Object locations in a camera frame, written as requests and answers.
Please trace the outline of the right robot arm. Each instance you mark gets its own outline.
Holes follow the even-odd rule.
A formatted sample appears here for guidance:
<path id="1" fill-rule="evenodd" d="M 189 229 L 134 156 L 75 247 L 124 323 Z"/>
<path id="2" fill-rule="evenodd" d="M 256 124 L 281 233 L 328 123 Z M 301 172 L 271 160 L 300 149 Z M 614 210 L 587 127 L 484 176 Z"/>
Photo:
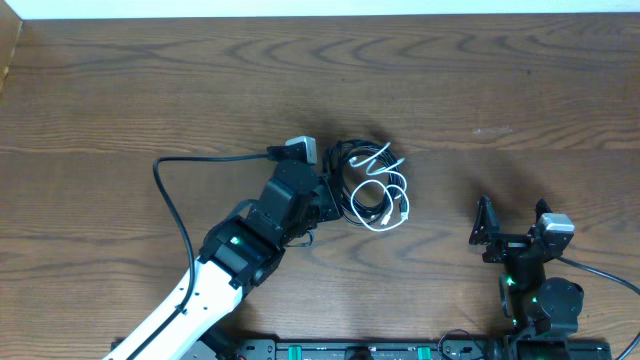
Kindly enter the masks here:
<path id="1" fill-rule="evenodd" d="M 487 359 L 570 359 L 568 336 L 578 330 L 583 288 L 567 279 L 547 277 L 545 264 L 559 258 L 574 236 L 570 218 L 535 206 L 535 223 L 525 234 L 500 230 L 491 200 L 483 195 L 469 243 L 483 245 L 486 263 L 504 266 L 500 275 L 501 306 L 513 330 L 487 342 Z"/>

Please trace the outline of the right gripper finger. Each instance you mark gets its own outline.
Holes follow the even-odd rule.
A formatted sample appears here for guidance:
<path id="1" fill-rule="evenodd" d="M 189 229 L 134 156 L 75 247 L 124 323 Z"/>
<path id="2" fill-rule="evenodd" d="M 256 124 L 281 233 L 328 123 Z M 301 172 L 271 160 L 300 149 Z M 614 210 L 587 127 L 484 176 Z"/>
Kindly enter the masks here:
<path id="1" fill-rule="evenodd" d="M 487 195 L 482 195 L 478 201 L 478 212 L 469 237 L 470 245 L 489 245 L 495 241 L 500 232 L 500 225 Z"/>
<path id="2" fill-rule="evenodd" d="M 541 198 L 537 201 L 535 206 L 535 214 L 536 214 L 535 223 L 538 224 L 541 217 L 547 213 L 552 213 L 552 210 L 550 206 L 547 204 L 547 202 L 543 198 Z"/>

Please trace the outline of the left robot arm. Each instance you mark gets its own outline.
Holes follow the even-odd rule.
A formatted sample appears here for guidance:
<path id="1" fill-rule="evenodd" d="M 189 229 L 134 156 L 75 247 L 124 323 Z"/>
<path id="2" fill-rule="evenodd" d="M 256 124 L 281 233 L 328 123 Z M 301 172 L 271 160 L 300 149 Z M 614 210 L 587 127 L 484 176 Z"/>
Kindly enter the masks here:
<path id="1" fill-rule="evenodd" d="M 240 203 L 205 236 L 165 300 L 110 353 L 111 359 L 179 359 L 278 268 L 287 245 L 343 214 L 339 173 L 305 162 L 275 167 L 258 199 Z"/>

